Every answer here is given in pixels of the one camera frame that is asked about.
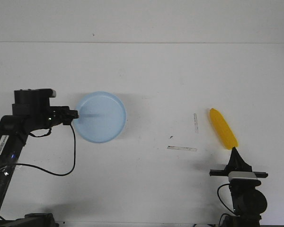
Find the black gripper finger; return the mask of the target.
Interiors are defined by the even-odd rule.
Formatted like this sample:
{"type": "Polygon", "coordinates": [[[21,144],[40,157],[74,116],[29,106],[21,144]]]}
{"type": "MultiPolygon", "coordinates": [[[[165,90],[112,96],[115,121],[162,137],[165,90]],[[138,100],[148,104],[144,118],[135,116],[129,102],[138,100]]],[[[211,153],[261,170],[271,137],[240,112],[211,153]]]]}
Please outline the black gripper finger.
{"type": "Polygon", "coordinates": [[[78,119],[79,118],[79,114],[77,110],[70,110],[70,118],[71,119],[78,119]]]}
{"type": "Polygon", "coordinates": [[[228,168],[251,168],[250,165],[248,165],[243,158],[240,156],[239,152],[235,147],[231,150],[231,156],[229,159],[229,162],[227,164],[228,168]]]}

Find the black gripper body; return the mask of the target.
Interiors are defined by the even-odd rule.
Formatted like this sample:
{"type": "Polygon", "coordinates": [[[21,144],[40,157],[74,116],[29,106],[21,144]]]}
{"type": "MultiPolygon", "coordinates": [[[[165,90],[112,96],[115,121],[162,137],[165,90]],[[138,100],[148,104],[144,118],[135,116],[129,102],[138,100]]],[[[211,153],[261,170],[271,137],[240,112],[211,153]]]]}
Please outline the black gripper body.
{"type": "Polygon", "coordinates": [[[225,176],[228,178],[267,178],[268,173],[237,170],[226,166],[223,170],[211,169],[209,176],[225,176]]]}
{"type": "Polygon", "coordinates": [[[50,106],[48,111],[48,125],[71,125],[72,110],[68,106],[50,106]]]}

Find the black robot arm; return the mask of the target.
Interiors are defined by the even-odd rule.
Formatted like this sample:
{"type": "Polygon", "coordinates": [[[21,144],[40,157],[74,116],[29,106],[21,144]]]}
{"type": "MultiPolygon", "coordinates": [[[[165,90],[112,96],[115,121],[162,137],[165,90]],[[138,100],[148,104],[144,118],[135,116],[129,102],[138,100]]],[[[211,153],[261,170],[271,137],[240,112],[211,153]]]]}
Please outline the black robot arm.
{"type": "Polygon", "coordinates": [[[222,205],[231,213],[221,214],[219,227],[258,227],[261,214],[267,209],[267,199],[256,189],[261,185],[260,178],[267,178],[266,172],[254,172],[235,147],[231,149],[228,164],[223,170],[211,169],[210,176],[225,176],[229,182],[217,189],[217,196],[222,205]],[[220,197],[220,189],[228,186],[231,193],[232,207],[230,209],[220,197]]]}
{"type": "Polygon", "coordinates": [[[71,125],[79,114],[68,106],[51,106],[49,99],[56,96],[50,88],[14,91],[12,114],[0,120],[0,209],[18,159],[29,136],[36,130],[48,130],[63,124],[71,125]]]}

